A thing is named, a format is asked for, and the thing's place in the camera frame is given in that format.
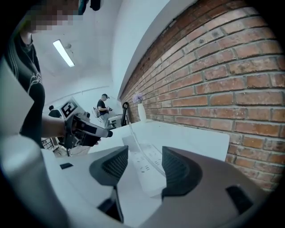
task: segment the forearm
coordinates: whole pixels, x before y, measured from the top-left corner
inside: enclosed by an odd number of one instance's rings
[[[64,137],[65,121],[64,119],[42,115],[42,133],[43,138]]]

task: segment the brick wall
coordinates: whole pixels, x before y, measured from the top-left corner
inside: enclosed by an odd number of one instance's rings
[[[122,96],[143,93],[147,117],[230,135],[226,161],[265,190],[285,164],[285,59],[243,1],[201,0],[147,50]]]

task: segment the man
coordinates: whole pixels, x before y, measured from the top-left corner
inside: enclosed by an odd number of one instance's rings
[[[65,136],[65,121],[42,113],[45,90],[32,33],[46,30],[48,26],[57,24],[57,21],[67,20],[68,15],[74,15],[74,12],[82,15],[87,0],[80,0],[80,6],[78,2],[78,0],[39,0],[38,4],[27,12],[4,53],[5,61],[15,78],[34,101],[20,134],[33,139],[41,148],[43,148],[42,137]]]
[[[100,112],[100,117],[103,120],[105,129],[108,129],[109,127],[109,111],[112,111],[111,108],[109,107],[106,108],[105,106],[104,101],[106,101],[107,98],[109,98],[107,94],[102,94],[101,99],[97,103],[97,108],[98,108],[98,111]]]
[[[50,110],[49,116],[54,117],[54,118],[61,118],[61,117],[62,117],[62,115],[61,115],[61,113],[59,112],[59,110],[54,109],[53,105],[51,105],[51,106],[49,107],[49,110]]]

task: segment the white ceiling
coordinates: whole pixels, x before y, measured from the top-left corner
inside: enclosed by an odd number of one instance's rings
[[[44,84],[49,81],[73,80],[88,68],[110,68],[114,28],[122,0],[105,0],[99,11],[89,6],[83,16],[53,26],[52,30],[33,34]],[[75,63],[69,67],[53,46],[60,39]]]

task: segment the black shirt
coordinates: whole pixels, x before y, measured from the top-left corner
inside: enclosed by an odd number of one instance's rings
[[[19,34],[11,39],[4,57],[24,90],[34,100],[20,134],[33,139],[41,148],[41,121],[45,103],[45,90],[42,85],[41,70],[33,45],[26,45]]]
[[[61,117],[61,113],[59,112],[59,110],[51,110],[50,113],[49,113],[49,116],[55,117],[55,118],[60,118]]]
[[[99,100],[98,103],[97,103],[97,108],[98,107],[101,107],[101,108],[106,108],[105,106],[105,103],[102,101],[102,100]],[[109,113],[107,110],[106,111],[99,111],[100,112],[100,115],[104,115],[106,113]]]

